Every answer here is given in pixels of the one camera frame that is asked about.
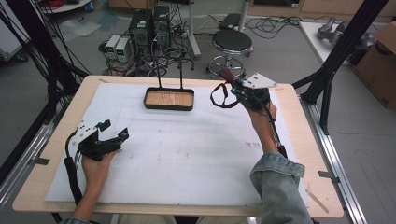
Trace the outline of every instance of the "power supply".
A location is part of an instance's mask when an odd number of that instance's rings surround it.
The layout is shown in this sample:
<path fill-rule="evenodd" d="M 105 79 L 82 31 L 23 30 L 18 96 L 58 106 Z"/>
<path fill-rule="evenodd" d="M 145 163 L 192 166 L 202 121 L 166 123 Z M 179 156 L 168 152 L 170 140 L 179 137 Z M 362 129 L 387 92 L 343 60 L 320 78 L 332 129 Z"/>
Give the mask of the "power supply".
<path fill-rule="evenodd" d="M 117 59 L 117 53 L 115 51 L 117 44 L 119 43 L 121 36 L 113 35 L 106 44 L 106 55 L 108 59 Z"/>
<path fill-rule="evenodd" d="M 152 11 L 139 8 L 132 16 L 129 33 L 134 48 L 134 55 L 139 52 L 151 54 L 152 40 L 154 39 L 154 24 Z"/>
<path fill-rule="evenodd" d="M 119 44 L 116 46 L 117 59 L 120 63 L 127 63 L 131 57 L 132 50 L 128 37 L 120 38 Z"/>
<path fill-rule="evenodd" d="M 154 32 L 157 36 L 157 45 L 162 49 L 171 47 L 169 6 L 156 6 L 154 8 Z"/>

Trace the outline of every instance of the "cardboard box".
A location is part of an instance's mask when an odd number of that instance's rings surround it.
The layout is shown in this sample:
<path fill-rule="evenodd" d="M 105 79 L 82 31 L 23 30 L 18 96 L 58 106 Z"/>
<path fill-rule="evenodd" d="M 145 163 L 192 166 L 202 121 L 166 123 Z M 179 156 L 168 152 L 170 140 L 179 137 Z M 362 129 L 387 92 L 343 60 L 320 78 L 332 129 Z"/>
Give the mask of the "cardboard box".
<path fill-rule="evenodd" d="M 384 107 L 396 108 L 396 21 L 378 31 L 375 38 L 375 46 L 354 73 Z"/>
<path fill-rule="evenodd" d="M 109 0 L 108 5 L 116 10 L 134 12 L 137 8 L 154 9 L 158 0 Z"/>

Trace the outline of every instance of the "stool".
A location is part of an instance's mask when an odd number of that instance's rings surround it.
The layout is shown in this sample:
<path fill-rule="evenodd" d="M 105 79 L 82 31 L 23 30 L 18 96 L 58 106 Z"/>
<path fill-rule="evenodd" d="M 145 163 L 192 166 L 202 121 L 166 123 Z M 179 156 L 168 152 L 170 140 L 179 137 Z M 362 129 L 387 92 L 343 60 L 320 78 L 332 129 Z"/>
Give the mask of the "stool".
<path fill-rule="evenodd" d="M 221 30 L 215 32 L 212 43 L 216 49 L 225 53 L 225 56 L 215 57 L 207 66 L 206 72 L 212 74 L 212 79 L 223 68 L 229 68 L 235 77 L 245 77 L 244 65 L 232 55 L 248 53 L 252 45 L 250 37 L 235 30 Z"/>

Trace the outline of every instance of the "stool seat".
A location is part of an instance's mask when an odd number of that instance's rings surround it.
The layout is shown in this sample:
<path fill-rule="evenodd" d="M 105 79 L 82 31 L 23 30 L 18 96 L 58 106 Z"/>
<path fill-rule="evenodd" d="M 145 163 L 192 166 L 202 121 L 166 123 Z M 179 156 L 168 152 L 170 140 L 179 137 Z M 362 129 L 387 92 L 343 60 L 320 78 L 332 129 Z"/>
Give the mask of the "stool seat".
<path fill-rule="evenodd" d="M 251 48 L 250 37 L 235 30 L 222 30 L 213 35 L 213 45 L 224 52 L 241 54 Z"/>

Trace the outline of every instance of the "black strap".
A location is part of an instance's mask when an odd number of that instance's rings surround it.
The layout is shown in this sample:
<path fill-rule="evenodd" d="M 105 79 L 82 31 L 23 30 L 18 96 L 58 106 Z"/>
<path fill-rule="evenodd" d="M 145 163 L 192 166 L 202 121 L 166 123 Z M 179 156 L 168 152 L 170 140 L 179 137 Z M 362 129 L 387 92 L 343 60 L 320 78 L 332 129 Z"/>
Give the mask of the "black strap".
<path fill-rule="evenodd" d="M 236 105 L 239 103 L 239 101 L 236 100 L 235 102 L 230 103 L 230 104 L 228 104 L 228 105 L 225 104 L 225 100 L 226 100 L 227 97 L 228 97 L 227 87 L 226 87 L 226 85 L 225 85 L 225 84 L 227 84 L 227 83 L 228 83 L 228 82 L 220 83 L 220 84 L 210 93 L 210 100 L 212 101 L 212 104 L 213 104 L 213 105 L 218 106 L 218 107 L 221 107 L 221 108 L 233 108 L 234 106 L 236 106 Z M 213 99 L 213 92 L 217 91 L 220 87 L 222 87 L 223 93 L 224 93 L 224 100 L 223 100 L 222 105 L 217 104 L 217 103 L 215 102 L 215 100 Z"/>

